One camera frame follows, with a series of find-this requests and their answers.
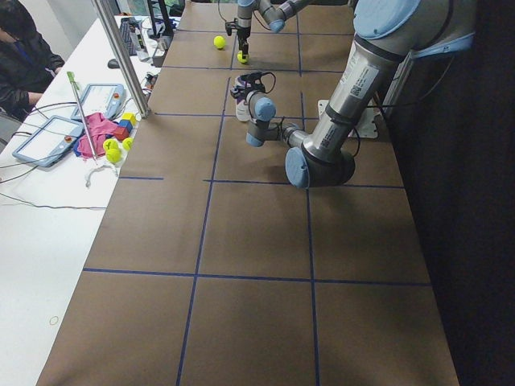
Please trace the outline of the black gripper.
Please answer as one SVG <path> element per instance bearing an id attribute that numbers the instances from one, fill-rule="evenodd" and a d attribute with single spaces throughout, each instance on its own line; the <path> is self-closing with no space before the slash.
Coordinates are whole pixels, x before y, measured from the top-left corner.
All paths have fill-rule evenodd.
<path id="1" fill-rule="evenodd" d="M 237 101 L 245 101 L 247 95 L 255 89 L 253 84 L 235 84 L 230 89 L 230 95 Z"/>
<path id="2" fill-rule="evenodd" d="M 240 57 L 247 57 L 249 55 L 249 44 L 247 39 L 250 37 L 251 27 L 243 27 L 237 25 L 237 37 L 238 40 L 238 55 Z"/>

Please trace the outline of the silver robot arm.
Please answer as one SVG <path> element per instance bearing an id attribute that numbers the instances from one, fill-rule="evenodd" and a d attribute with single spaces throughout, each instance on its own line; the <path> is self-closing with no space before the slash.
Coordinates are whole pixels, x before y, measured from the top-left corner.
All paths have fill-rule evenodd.
<path id="1" fill-rule="evenodd" d="M 352 50 L 312 133 L 274 123 L 274 102 L 266 96 L 260 72 L 239 76 L 231 90 L 237 117 L 249 123 L 246 141 L 259 147 L 283 141 L 289 182 L 302 189 L 346 183 L 353 155 L 342 146 L 373 94 L 391 80 L 407 57 L 450 55 L 467 50 L 475 34 L 475 1 L 359 1 L 354 8 Z"/>
<path id="2" fill-rule="evenodd" d="M 272 32 L 279 33 L 284 28 L 287 19 L 310 4 L 312 4 L 310 0 L 285 1 L 276 8 L 271 1 L 266 0 L 238 1 L 237 17 L 232 22 L 227 22 L 225 26 L 228 35 L 231 35 L 232 30 L 237 31 L 238 53 L 241 55 L 241 62 L 245 63 L 249 58 L 248 38 L 251 33 L 254 11 L 259 12 Z"/>

